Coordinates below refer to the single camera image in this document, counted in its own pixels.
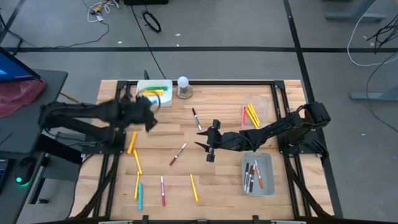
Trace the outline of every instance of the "pink marker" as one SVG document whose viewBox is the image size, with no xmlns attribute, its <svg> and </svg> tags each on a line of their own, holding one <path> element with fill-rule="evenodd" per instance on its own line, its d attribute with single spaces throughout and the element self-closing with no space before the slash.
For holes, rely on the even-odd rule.
<svg viewBox="0 0 398 224">
<path fill-rule="evenodd" d="M 160 185 L 162 186 L 162 205 L 166 206 L 166 195 L 164 194 L 164 181 L 163 176 L 160 176 Z"/>
</svg>

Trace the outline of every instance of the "teal marker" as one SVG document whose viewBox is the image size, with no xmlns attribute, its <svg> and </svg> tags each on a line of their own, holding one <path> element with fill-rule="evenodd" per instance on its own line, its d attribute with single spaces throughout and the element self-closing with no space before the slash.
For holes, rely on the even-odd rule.
<svg viewBox="0 0 398 224">
<path fill-rule="evenodd" d="M 138 210 L 142 210 L 142 183 L 138 184 Z"/>
</svg>

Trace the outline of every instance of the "desk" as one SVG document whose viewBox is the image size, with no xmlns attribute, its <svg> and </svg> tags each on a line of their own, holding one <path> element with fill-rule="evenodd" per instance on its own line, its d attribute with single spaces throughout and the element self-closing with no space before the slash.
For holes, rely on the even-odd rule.
<svg viewBox="0 0 398 224">
<path fill-rule="evenodd" d="M 42 133 L 37 123 L 40 106 L 51 103 L 58 98 L 68 75 L 66 72 L 50 70 L 35 70 L 35 72 L 47 83 L 45 90 L 31 105 L 23 106 L 10 116 L 0 119 L 0 133 L 13 132 L 12 136 L 1 144 L 0 157 L 15 160 L 6 184 L 0 192 L 1 223 L 15 223 L 25 204 L 44 156 L 43 152 L 34 151 L 35 144 Z M 17 185 L 14 179 L 16 164 L 29 155 L 37 159 L 32 180 L 26 186 Z"/>
<path fill-rule="evenodd" d="M 97 103 L 113 99 L 116 84 L 117 80 L 103 80 Z M 305 103 L 301 82 L 285 80 L 285 85 L 290 108 L 295 110 Z M 126 129 L 126 151 L 132 132 L 138 131 L 135 148 L 143 171 L 144 209 L 139 211 L 134 201 L 135 159 L 124 153 L 119 161 L 111 219 L 141 220 L 143 215 L 149 215 L 150 220 L 250 220 L 253 215 L 259 215 L 263 220 L 293 219 L 284 159 L 279 154 L 276 138 L 269 139 L 258 150 L 272 157 L 275 195 L 271 197 L 243 194 L 241 159 L 244 152 L 217 149 L 215 162 L 209 163 L 206 162 L 206 152 L 193 143 L 205 143 L 206 137 L 195 134 L 198 128 L 191 108 L 195 108 L 203 129 L 211 126 L 213 119 L 219 119 L 222 133 L 239 131 L 245 95 L 267 96 L 272 102 L 271 88 L 264 85 L 193 85 L 193 89 L 193 96 L 187 100 L 179 99 L 174 90 L 172 106 L 162 108 L 155 115 L 159 123 L 149 133 L 143 126 Z M 274 105 L 270 103 L 269 122 L 274 121 Z M 94 121 L 94 124 L 106 125 L 101 121 Z M 170 160 L 185 142 L 186 149 L 170 167 Z M 333 214 L 321 161 L 315 154 L 303 154 L 300 158 L 308 190 L 328 213 Z M 93 156 L 81 168 L 72 216 L 84 207 L 97 189 L 101 163 L 101 155 Z M 189 174 L 193 174 L 195 180 L 198 204 L 193 197 Z M 164 176 L 166 207 L 162 206 L 160 196 L 160 175 Z M 303 203 L 297 188 L 296 193 L 300 214 L 303 215 Z M 104 212 L 106 196 L 105 192 L 100 215 Z"/>
</svg>

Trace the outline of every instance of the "concrete floor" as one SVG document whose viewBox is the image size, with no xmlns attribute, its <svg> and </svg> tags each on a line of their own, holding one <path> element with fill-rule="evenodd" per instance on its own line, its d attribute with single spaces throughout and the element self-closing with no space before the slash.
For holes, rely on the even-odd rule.
<svg viewBox="0 0 398 224">
<path fill-rule="evenodd" d="M 352 10 L 359 1 L 290 1 L 303 48 L 344 48 L 355 24 L 325 20 L 327 11 Z M 8 20 L 17 1 L 0 2 Z M 156 34 L 144 27 L 151 47 L 256 46 L 294 47 L 282 1 L 270 0 L 170 0 L 148 6 L 162 25 Z M 134 10 L 141 14 L 142 6 Z M 353 47 L 370 47 L 364 36 L 373 35 L 398 10 L 393 0 L 378 1 L 371 12 L 384 13 L 387 21 L 360 24 Z M 11 30 L 38 47 L 69 45 L 97 39 L 106 27 L 86 20 L 81 0 L 26 0 Z M 109 34 L 82 47 L 145 47 L 131 10 L 111 8 L 104 15 Z M 2 47 L 15 47 L 7 35 Z M 397 41 L 388 47 L 398 47 Z M 302 79 L 294 52 L 155 52 L 168 78 Z M 389 54 L 352 54 L 357 62 L 381 62 Z M 149 52 L 30 52 L 17 58 L 32 68 L 69 73 L 63 91 L 94 103 L 103 79 L 142 78 L 148 70 L 160 78 Z M 374 67 L 358 67 L 345 53 L 304 53 L 315 99 L 325 104 L 332 122 L 324 129 L 338 196 L 345 218 L 398 222 L 397 133 L 377 121 L 368 103 L 351 101 L 352 91 L 364 91 Z M 385 91 L 398 82 L 396 63 L 383 66 L 371 82 L 371 91 Z M 375 112 L 398 126 L 396 103 L 374 103 Z M 73 182 L 46 182 L 48 205 L 26 206 L 19 223 L 44 222 L 66 217 L 72 203 Z"/>
</svg>

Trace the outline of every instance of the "wooden tabletop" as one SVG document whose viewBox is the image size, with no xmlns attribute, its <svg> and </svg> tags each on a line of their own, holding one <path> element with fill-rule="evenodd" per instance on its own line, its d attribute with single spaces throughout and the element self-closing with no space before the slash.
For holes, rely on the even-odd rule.
<svg viewBox="0 0 398 224">
<path fill-rule="evenodd" d="M 103 80 L 97 103 L 114 98 L 117 80 Z M 285 80 L 291 110 L 305 104 L 300 80 Z M 198 136 L 192 115 L 195 108 L 202 130 L 211 126 L 213 119 L 221 121 L 220 132 L 241 130 L 241 113 L 246 96 L 265 96 L 270 99 L 268 119 L 276 121 L 271 89 L 263 85 L 197 85 L 193 96 L 181 100 L 173 94 L 173 103 L 162 108 L 155 117 L 159 123 L 149 133 L 143 126 L 127 128 L 126 152 L 132 132 L 137 131 L 135 149 L 139 155 L 144 186 L 143 210 L 134 201 L 137 164 L 134 156 L 124 153 L 119 161 L 111 219 L 140 220 L 149 215 L 151 220 L 248 220 L 253 215 L 260 219 L 292 219 L 287 177 L 283 157 L 279 154 L 276 138 L 270 138 L 257 152 L 267 152 L 272 157 L 275 194 L 253 197 L 243 193 L 241 186 L 241 159 L 245 152 L 217 149 L 214 163 L 206 162 L 206 152 L 194 141 L 206 143 L 206 136 Z M 94 121 L 97 126 L 106 123 Z M 169 162 L 187 143 L 186 149 L 173 166 Z M 81 168 L 77 183 L 72 216 L 76 215 L 94 194 L 101 170 L 103 156 L 95 155 Z M 315 154 L 300 155 L 305 183 L 317 202 L 332 214 L 330 196 L 321 161 Z M 189 174 L 193 175 L 199 202 L 195 202 Z M 160 176 L 164 176 L 166 206 L 162 206 Z M 300 214 L 304 215 L 301 194 L 296 187 Z M 101 214 L 104 212 L 105 191 Z"/>
</svg>

